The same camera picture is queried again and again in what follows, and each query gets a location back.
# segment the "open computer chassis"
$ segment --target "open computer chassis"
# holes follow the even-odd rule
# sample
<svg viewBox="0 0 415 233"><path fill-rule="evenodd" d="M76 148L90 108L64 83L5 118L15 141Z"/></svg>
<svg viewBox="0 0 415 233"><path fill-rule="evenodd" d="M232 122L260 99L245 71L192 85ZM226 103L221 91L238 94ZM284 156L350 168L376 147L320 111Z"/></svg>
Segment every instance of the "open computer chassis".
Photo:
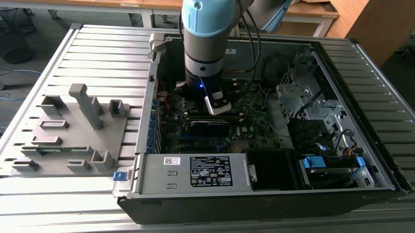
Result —
<svg viewBox="0 0 415 233"><path fill-rule="evenodd" d="M225 68L249 66L232 38ZM184 100L182 43L153 52L134 165L118 169L117 203L138 224L328 216L410 192L318 42L262 39L252 88L209 116ZM242 89L249 74L224 72Z"/></svg>

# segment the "slotted metal surface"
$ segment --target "slotted metal surface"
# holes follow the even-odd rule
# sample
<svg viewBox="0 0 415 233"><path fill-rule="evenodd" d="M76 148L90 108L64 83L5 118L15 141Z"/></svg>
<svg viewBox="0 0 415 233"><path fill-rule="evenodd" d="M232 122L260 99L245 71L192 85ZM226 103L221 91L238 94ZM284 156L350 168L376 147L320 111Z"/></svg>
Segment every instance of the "slotted metal surface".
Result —
<svg viewBox="0 0 415 233"><path fill-rule="evenodd" d="M36 108L41 95L68 96L72 83L85 83L88 94L100 102L114 97L132 109L122 138L120 164L130 164L141 114L149 59L148 40L152 32L164 29L84 25L70 30L44 74L18 110L0 142L1 157L15 153L42 114ZM378 132L404 175L415 183L413 114L358 46L342 39L277 36L276 38L318 41L342 75L368 119ZM415 220L415 194L385 204L373 204L342 216L242 221L202 225L152 225L132 222L112 197L112 178L5 178L0 179L0 232L102 232L152 230L162 232L213 231L306 226L309 231L330 225L356 229L357 224L384 224Z"/></svg>

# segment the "blue latch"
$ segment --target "blue latch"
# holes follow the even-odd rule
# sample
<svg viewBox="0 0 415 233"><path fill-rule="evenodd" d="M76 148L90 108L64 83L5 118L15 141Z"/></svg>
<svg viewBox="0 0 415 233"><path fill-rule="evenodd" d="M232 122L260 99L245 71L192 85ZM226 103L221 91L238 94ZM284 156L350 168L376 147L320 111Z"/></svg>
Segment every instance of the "blue latch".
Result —
<svg viewBox="0 0 415 233"><path fill-rule="evenodd" d="M112 179L113 181L128 181L128 177L126 177L128 173L124 171L116 171Z"/></svg>
<svg viewBox="0 0 415 233"><path fill-rule="evenodd" d="M364 162L362 157L357 157L357 163L358 163L360 167L365 166L365 162Z"/></svg>
<svg viewBox="0 0 415 233"><path fill-rule="evenodd" d="M321 156L306 156L302 159L304 168L325 168L325 162Z"/></svg>

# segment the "power supply label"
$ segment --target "power supply label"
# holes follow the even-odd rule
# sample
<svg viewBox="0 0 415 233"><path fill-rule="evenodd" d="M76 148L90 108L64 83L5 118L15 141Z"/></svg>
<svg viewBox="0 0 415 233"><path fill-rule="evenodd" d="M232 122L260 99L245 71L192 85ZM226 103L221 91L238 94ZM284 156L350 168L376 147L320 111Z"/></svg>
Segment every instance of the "power supply label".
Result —
<svg viewBox="0 0 415 233"><path fill-rule="evenodd" d="M189 184L193 187L232 186L229 157L190 157Z"/></svg>

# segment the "circuit board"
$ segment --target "circuit board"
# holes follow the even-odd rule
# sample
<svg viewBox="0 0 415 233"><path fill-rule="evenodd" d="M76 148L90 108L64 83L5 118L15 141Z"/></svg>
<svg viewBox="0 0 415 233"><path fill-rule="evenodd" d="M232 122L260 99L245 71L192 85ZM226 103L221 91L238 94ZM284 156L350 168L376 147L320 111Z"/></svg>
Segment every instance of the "circuit board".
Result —
<svg viewBox="0 0 415 233"><path fill-rule="evenodd" d="M244 81L229 81L242 86ZM232 110L217 116L208 114L204 102L186 101L165 83L166 92L158 91L161 110L161 153L240 153L246 148L276 147L269 127L264 95L252 91L232 104ZM225 124L226 131L205 129L197 136L188 133L192 122Z"/></svg>

